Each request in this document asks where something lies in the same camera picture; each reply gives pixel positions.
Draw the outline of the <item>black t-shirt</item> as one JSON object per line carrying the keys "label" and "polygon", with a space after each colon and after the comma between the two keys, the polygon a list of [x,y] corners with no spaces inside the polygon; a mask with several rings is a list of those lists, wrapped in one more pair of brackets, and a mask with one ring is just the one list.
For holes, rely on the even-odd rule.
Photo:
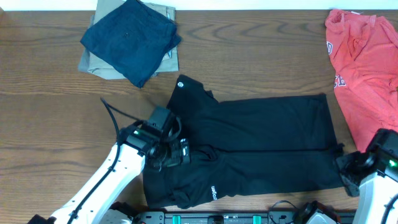
{"label": "black t-shirt", "polygon": [[150,208],[342,185],[335,164],[342,146],[324,94],[219,102],[181,75],[167,107],[181,119],[191,161],[144,169]]}

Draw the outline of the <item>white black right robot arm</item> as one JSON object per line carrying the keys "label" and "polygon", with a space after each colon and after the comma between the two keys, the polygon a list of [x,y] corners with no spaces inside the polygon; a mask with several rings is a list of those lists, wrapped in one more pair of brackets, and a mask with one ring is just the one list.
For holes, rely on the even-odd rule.
{"label": "white black right robot arm", "polygon": [[336,159],[339,175],[350,197],[358,197],[354,214],[339,215],[323,204],[306,203],[294,223],[397,223],[397,132],[379,129],[365,152]]}

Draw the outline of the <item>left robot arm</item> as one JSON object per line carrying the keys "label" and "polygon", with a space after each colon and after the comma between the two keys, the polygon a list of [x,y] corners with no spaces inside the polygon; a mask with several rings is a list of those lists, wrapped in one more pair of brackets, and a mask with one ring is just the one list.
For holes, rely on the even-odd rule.
{"label": "left robot arm", "polygon": [[106,160],[87,183],[49,218],[34,215],[32,223],[99,223],[123,189],[145,167],[156,171],[189,161],[188,140],[182,125],[158,126],[136,121],[117,134]]}

